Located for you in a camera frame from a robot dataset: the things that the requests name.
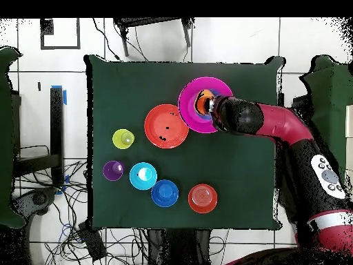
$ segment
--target pink plate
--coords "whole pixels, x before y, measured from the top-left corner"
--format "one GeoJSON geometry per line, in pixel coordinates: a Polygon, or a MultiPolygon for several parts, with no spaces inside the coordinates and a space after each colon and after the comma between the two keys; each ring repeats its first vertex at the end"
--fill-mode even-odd
{"type": "Polygon", "coordinates": [[[202,90],[209,90],[214,95],[232,96],[230,88],[221,80],[214,77],[199,77],[192,80],[181,91],[178,100],[179,113],[188,127],[199,133],[213,133],[216,128],[212,125],[210,115],[200,115],[194,108],[196,96],[202,90]]]}

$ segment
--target red plate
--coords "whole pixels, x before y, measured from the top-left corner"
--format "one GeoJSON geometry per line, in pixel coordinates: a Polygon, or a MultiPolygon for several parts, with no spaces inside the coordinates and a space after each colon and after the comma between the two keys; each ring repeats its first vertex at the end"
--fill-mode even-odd
{"type": "Polygon", "coordinates": [[[178,107],[163,104],[154,107],[145,119],[145,134],[159,148],[174,148],[188,136],[189,127],[179,116],[178,107]]]}
{"type": "Polygon", "coordinates": [[[188,202],[193,211],[209,213],[217,205],[217,193],[213,187],[207,184],[199,184],[190,190],[188,202]]]}

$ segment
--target dark green table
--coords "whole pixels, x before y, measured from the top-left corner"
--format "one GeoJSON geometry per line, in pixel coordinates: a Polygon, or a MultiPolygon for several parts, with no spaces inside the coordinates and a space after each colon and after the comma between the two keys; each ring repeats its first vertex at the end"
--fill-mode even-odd
{"type": "Polygon", "coordinates": [[[281,57],[269,59],[265,65],[119,63],[93,55],[86,58],[88,68],[92,66],[93,87],[94,228],[279,228],[272,216],[273,142],[263,137],[190,130],[180,146],[160,149],[148,141],[143,124],[153,107],[177,105],[183,87],[202,76],[223,80],[241,99],[276,104],[281,57]],[[113,133],[120,128],[135,135],[133,145],[126,150],[112,143],[113,133]],[[110,160],[126,164],[119,181],[107,181],[103,176],[103,166],[110,160]],[[175,205],[158,207],[150,190],[140,191],[130,184],[130,169],[140,161],[151,163],[158,179],[176,183],[179,200],[175,205]],[[200,183],[213,186],[219,196],[216,208],[205,215],[188,205],[189,190],[200,183]]]}

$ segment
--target blue bowl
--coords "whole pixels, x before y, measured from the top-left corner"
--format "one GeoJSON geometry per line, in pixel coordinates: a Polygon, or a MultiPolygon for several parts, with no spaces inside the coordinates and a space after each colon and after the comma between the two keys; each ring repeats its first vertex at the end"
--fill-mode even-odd
{"type": "Polygon", "coordinates": [[[135,164],[130,171],[130,183],[139,190],[148,190],[157,181],[157,171],[149,163],[135,164]]]}
{"type": "Polygon", "coordinates": [[[170,207],[177,202],[179,190],[177,185],[169,180],[158,181],[151,190],[153,202],[160,207],[170,207]]]}

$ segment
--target red bowl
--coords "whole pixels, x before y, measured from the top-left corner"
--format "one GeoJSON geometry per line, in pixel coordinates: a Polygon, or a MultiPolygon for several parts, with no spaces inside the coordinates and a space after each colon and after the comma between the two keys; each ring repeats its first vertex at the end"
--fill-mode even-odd
{"type": "Polygon", "coordinates": [[[190,190],[188,202],[193,211],[209,213],[217,205],[217,193],[210,185],[199,184],[190,190]]]}

